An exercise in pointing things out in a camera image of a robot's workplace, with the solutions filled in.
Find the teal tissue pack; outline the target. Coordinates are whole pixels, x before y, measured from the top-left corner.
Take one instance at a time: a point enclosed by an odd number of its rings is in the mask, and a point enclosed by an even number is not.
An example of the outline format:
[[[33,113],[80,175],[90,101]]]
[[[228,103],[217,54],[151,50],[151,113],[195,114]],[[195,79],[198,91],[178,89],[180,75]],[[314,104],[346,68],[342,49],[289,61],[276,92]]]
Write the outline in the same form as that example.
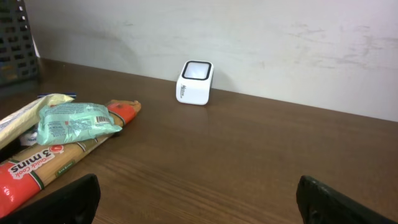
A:
[[[37,130],[31,129],[19,136],[21,146],[33,146],[37,143]]]

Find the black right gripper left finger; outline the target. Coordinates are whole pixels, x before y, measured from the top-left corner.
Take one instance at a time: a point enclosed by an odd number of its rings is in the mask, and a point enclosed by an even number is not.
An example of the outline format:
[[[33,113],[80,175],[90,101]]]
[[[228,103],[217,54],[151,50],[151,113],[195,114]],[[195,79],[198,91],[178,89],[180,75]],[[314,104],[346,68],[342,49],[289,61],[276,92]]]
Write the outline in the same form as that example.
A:
[[[1,224],[91,224],[100,198],[97,176],[87,174],[1,218]]]

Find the orange spaghetti pack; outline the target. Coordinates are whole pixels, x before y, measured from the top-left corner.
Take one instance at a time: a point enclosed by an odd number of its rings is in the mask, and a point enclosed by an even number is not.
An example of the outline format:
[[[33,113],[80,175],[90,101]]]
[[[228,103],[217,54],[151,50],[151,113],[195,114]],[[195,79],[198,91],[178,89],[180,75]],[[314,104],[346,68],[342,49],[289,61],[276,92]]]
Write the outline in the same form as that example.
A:
[[[138,101],[123,100],[111,100],[104,106],[115,124],[122,128],[142,108]],[[1,163],[1,216],[20,207],[113,134],[68,144],[42,146],[36,143],[6,159]]]

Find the mint green wipes pack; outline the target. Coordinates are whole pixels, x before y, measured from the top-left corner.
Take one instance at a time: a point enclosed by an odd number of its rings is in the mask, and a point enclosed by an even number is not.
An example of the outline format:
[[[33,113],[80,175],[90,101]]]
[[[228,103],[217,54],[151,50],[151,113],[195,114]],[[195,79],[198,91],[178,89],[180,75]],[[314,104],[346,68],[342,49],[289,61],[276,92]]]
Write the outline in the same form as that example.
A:
[[[42,146],[85,141],[122,130],[105,106],[94,103],[44,106],[39,117],[37,144]]]

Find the cream blue snack bag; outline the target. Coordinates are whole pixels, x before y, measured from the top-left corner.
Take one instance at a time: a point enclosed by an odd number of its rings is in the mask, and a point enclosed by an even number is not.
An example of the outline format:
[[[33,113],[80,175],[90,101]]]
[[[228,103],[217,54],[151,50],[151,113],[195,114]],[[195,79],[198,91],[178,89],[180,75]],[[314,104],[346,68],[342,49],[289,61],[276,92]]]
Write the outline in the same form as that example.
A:
[[[39,112],[44,106],[55,106],[63,103],[69,103],[74,98],[52,93],[32,101],[18,111],[10,114],[1,120],[1,149],[7,146],[15,138],[27,131],[40,120]]]

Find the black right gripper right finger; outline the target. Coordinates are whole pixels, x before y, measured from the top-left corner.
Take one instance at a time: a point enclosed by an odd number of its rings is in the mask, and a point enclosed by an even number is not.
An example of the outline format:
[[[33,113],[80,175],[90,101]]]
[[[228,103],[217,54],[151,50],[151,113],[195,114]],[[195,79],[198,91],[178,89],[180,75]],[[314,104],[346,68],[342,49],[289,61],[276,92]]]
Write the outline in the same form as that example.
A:
[[[301,176],[296,201],[304,224],[397,224],[309,175]]]

